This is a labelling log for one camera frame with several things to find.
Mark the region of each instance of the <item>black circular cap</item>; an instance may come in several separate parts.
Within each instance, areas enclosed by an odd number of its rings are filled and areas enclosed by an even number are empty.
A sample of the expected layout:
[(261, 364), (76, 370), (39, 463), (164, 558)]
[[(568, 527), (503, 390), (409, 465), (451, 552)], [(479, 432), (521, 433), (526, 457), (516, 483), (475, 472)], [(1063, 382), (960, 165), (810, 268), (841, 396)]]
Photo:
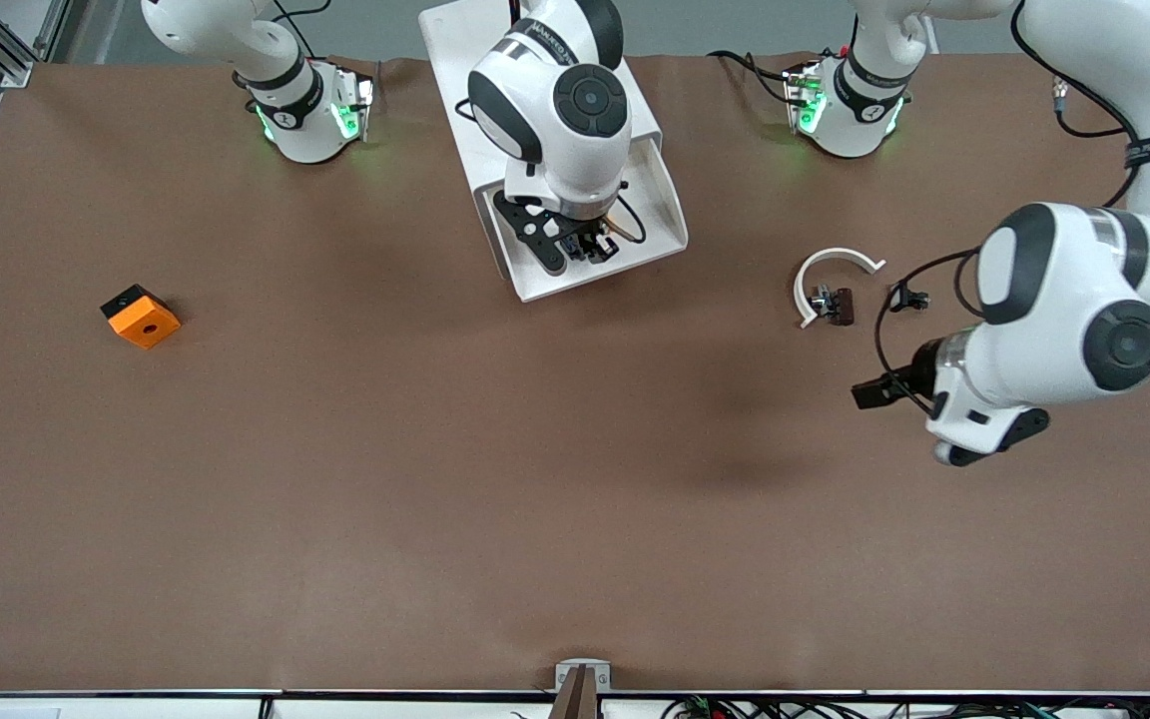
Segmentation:
[(1124, 391), (1150, 377), (1150, 305), (1125, 299), (1105, 306), (1086, 331), (1083, 355), (1105, 391)]
[(553, 106), (562, 123), (578, 135), (613, 137), (629, 122), (624, 86), (600, 64), (575, 64), (553, 87)]
[(611, 87), (596, 77), (584, 78), (572, 91), (575, 106), (589, 115), (600, 115), (611, 105)]

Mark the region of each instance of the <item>electrical wiring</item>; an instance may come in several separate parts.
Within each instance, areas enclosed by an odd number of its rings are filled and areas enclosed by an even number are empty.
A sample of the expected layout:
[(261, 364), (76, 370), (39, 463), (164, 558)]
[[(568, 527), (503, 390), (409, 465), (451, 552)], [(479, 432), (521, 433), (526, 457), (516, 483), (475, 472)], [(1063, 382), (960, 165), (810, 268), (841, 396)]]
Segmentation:
[(467, 99), (466, 97), (465, 100), (460, 100), (459, 102), (455, 104), (455, 114), (459, 115), (460, 117), (463, 117), (465, 120), (473, 120), (474, 123), (478, 122), (478, 118), (473, 113), (465, 112), (465, 108), (467, 108), (467, 106), (469, 106), (469, 99)]
[(979, 252), (981, 252), (981, 248), (976, 248), (957, 263), (957, 271), (952, 277), (952, 291), (957, 296), (957, 301), (966, 308), (966, 313), (971, 313), (975, 315), (975, 318), (982, 319), (982, 309), (977, 308), (971, 300), (966, 299), (966, 292), (961, 290), (961, 275), (966, 271), (966, 265), (971, 263), (972, 259), (977, 258)]
[(286, 22), (291, 24), (291, 29), (296, 31), (296, 36), (300, 38), (300, 45), (305, 46), (305, 54), (309, 58), (319, 56), (319, 54), (314, 53), (314, 46), (309, 45), (305, 33), (300, 32), (300, 26), (296, 24), (296, 18), (293, 18), (291, 13), (288, 13), (286, 8), (283, 7), (283, 0), (274, 0), (274, 5), (277, 6), (277, 12), (282, 13), (282, 15), (278, 15), (278, 18), (286, 20)]
[[(622, 194), (616, 197), (616, 200), (620, 200), (620, 205), (624, 205), (624, 209), (629, 211), (629, 214), (632, 215), (634, 222), (638, 223), (638, 231), (639, 231), (638, 237), (631, 236), (631, 234), (624, 231), (624, 228), (619, 227), (619, 224), (612, 223), (610, 217), (606, 219), (606, 224), (610, 224), (611, 229), (613, 229), (613, 231), (619, 234), (619, 236), (624, 238), (626, 240), (634, 243), (634, 245), (642, 245), (643, 242), (647, 240), (647, 225), (642, 222), (642, 216), (638, 215), (638, 211), (634, 209), (632, 205), (629, 205), (629, 201), (626, 200)], [(736, 718), (741, 718), (741, 716), (743, 714), (736, 714)]]
[(681, 699), (673, 701), (672, 704), (669, 704), (668, 706), (662, 707), (661, 713), (659, 713), (659, 719), (668, 719), (668, 714), (672, 713), (672, 710), (677, 709), (678, 706), (684, 705), (684, 704), (685, 704), (685, 702), (681, 701)]
[(1076, 129), (1067, 124), (1067, 117), (1063, 116), (1063, 109), (1055, 109), (1055, 120), (1058, 120), (1058, 127), (1063, 128), (1064, 132), (1067, 132), (1072, 137), (1080, 137), (1082, 140), (1095, 140), (1095, 138), (1112, 137), (1114, 135), (1124, 135), (1124, 132), (1126, 132), (1126, 128), (1101, 129), (1099, 131), (1094, 132)]
[[(929, 271), (929, 269), (938, 268), (938, 266), (941, 265), (946, 265), (949, 262), (966, 260), (968, 258), (972, 258), (974, 254), (976, 254), (976, 252), (979, 252), (979, 248), (974, 246), (971, 250), (953, 252), (953, 254), (944, 254), (943, 258), (940, 258), (938, 260), (930, 260), (926, 265), (921, 265), (920, 268), (913, 269), (912, 273), (904, 275), (904, 278), (900, 278), (900, 281), (895, 283), (894, 286), (890, 286), (890, 291), (889, 295), (885, 296), (884, 304), (881, 304), (881, 309), (876, 311), (876, 323), (873, 327), (873, 341), (874, 344), (876, 345), (876, 359), (881, 362), (881, 369), (884, 369), (885, 376), (889, 377), (890, 383), (894, 383), (896, 389), (898, 389), (900, 392), (904, 392), (904, 396), (908, 397), (908, 399), (911, 399), (912, 403), (917, 405), (922, 413), (926, 413), (926, 415), (931, 414), (930, 406), (927, 405), (926, 401), (921, 401), (921, 397), (917, 397), (917, 392), (913, 392), (912, 389), (907, 387), (907, 383), (904, 383), (903, 378), (900, 378), (898, 374), (895, 373), (895, 368), (891, 367), (889, 359), (887, 359), (885, 346), (881, 344), (881, 326), (885, 322), (885, 314), (889, 314), (890, 301), (895, 300), (895, 296), (898, 293), (898, 288), (900, 285), (906, 285), (907, 283), (912, 282), (913, 278), (920, 276), (922, 273), (927, 273)], [(853, 710), (850, 711), (851, 716), (848, 716), (848, 719), (854, 719), (853, 716), (859, 716), (859, 718), (862, 718), (862, 714), (859, 714), (858, 711)], [(827, 714), (822, 716), (826, 716), (826, 719), (835, 719), (831, 718), (831, 716)], [(936, 719), (959, 719), (959, 718), (957, 718), (957, 716), (942, 716), (942, 718), (936, 718)]]
[[(1040, 64), (1042, 68), (1045, 68), (1046, 72), (1053, 74), (1053, 76), (1063, 78), (1063, 82), (1068, 83), (1070, 86), (1074, 87), (1074, 90), (1078, 90), (1081, 94), (1089, 97), (1089, 99), (1092, 100), (1095, 105), (1098, 105), (1099, 108), (1104, 108), (1106, 113), (1112, 115), (1112, 118), (1114, 118), (1116, 122), (1121, 124), (1121, 129), (1124, 129), (1126, 135), (1130, 137), (1130, 143), (1138, 141), (1138, 132), (1136, 131), (1135, 127), (1132, 125), (1130, 120), (1125, 117), (1124, 113), (1121, 113), (1120, 109), (1116, 108), (1116, 106), (1112, 105), (1112, 102), (1109, 102), (1105, 99), (1103, 99), (1103, 95), (1099, 95), (1098, 92), (1094, 92), (1092, 90), (1090, 90), (1090, 87), (1087, 87), (1086, 83), (1082, 83), (1076, 78), (1070, 78), (1067, 76), (1064, 76), (1064, 74), (1059, 72), (1052, 64), (1046, 63), (1045, 59), (1041, 58), (1041, 54), (1037, 53), (1036, 49), (1033, 49), (1032, 45), (1027, 44), (1027, 40), (1023, 38), (1023, 33), (1018, 29), (1019, 15), (1022, 14), (1023, 8), (1026, 6), (1027, 6), (1027, 0), (1018, 0), (1018, 5), (1014, 5), (1014, 13), (1010, 15), (1010, 36), (1014, 38), (1014, 44), (1018, 45), (1018, 48), (1022, 49), (1023, 54), (1027, 54), (1028, 58), (1034, 60), (1036, 64)], [(1133, 182), (1135, 182), (1135, 178), (1137, 178), (1137, 176), (1138, 176), (1138, 168), (1133, 168), (1130, 174), (1128, 174), (1128, 176), (1126, 177), (1126, 181), (1124, 181), (1121, 188), (1119, 188), (1117, 193), (1112, 196), (1112, 199), (1105, 201), (1105, 204), (1103, 205), (1104, 208), (1112, 208), (1113, 205), (1120, 201), (1122, 197), (1125, 197), (1126, 193), (1130, 191)]]
[(739, 63), (739, 67), (743, 67), (745, 70), (753, 74), (753, 77), (757, 78), (759, 83), (761, 83), (761, 87), (762, 90), (766, 90), (767, 94), (774, 97), (780, 102), (793, 106), (793, 108), (804, 108), (806, 106), (804, 100), (798, 100), (793, 99), (793, 97), (779, 94), (779, 92), (776, 92), (775, 89), (770, 86), (770, 83), (767, 83), (767, 79), (775, 79), (779, 82), (783, 82), (783, 72), (772, 72), (766, 68), (759, 67), (757, 64), (757, 59), (753, 58), (752, 53), (744, 54), (743, 58), (741, 58), (739, 55), (730, 53), (729, 49), (715, 49), (712, 51), (712, 53), (708, 53), (707, 55), (708, 58), (724, 58), (729, 60), (735, 60), (736, 63)]
[(277, 17), (274, 17), (269, 22), (276, 23), (278, 22), (278, 20), (297, 18), (300, 17), (300, 15), (315, 15), (328, 9), (334, 2), (335, 0), (325, 0), (325, 3), (321, 5), (320, 8), (313, 8), (309, 10), (293, 10), (292, 13), (283, 13), (282, 15), (277, 15)]

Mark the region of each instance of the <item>gray floor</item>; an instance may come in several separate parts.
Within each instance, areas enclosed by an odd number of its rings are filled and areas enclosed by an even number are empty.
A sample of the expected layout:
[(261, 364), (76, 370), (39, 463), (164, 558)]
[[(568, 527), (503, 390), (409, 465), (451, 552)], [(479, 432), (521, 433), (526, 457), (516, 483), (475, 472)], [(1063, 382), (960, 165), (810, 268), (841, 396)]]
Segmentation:
[[(328, 12), (298, 18), (320, 55), (359, 59), (425, 58), (416, 15), (446, 0), (336, 0)], [(145, 26), (138, 0), (99, 0), (87, 14), (72, 58), (83, 63), (179, 61)], [(286, 9), (320, 0), (284, 0)], [(501, 8), (506, 2), (499, 0)], [(619, 0), (630, 55), (703, 55), (711, 49), (757, 54), (821, 49), (849, 40), (853, 10), (844, 0)], [(276, 14), (269, 7), (266, 18)], [(1004, 18), (938, 24), (944, 53), (1012, 53)]]

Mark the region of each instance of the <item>green led light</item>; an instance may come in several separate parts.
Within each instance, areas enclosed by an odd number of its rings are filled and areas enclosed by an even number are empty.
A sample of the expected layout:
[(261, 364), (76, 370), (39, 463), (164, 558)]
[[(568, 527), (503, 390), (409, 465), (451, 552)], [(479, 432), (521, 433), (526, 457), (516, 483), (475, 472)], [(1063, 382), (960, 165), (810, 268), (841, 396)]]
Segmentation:
[(822, 92), (819, 92), (813, 97), (813, 99), (807, 102), (807, 105), (802, 109), (802, 120), (799, 120), (798, 127), (802, 128), (802, 132), (806, 135), (813, 135), (813, 131), (819, 127), (819, 117), (822, 115), (822, 110), (828, 106), (828, 97)]
[(903, 97), (899, 97), (898, 105), (895, 105), (895, 108), (890, 110), (890, 124), (885, 125), (885, 135), (895, 131), (895, 125), (898, 123), (898, 112), (903, 108), (904, 99)]
[(343, 135), (346, 140), (352, 140), (352, 138), (358, 137), (358, 113), (348, 109), (347, 106), (331, 105), (332, 115), (337, 120), (337, 125), (339, 125), (339, 135)]
[(274, 140), (273, 129), (269, 129), (269, 118), (264, 117), (264, 110), (260, 109), (259, 106), (255, 108), (255, 116), (260, 118), (260, 124), (264, 125), (264, 137), (269, 138), (269, 141), (277, 141)]

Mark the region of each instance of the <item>small black clip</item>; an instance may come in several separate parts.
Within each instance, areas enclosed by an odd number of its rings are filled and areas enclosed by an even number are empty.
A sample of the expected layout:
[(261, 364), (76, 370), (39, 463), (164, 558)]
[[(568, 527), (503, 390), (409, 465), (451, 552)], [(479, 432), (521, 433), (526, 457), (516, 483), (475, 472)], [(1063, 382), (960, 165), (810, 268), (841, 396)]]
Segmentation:
[(912, 291), (906, 282), (895, 285), (895, 296), (890, 297), (890, 312), (903, 313), (908, 306), (912, 309), (928, 309), (930, 307), (929, 291)]

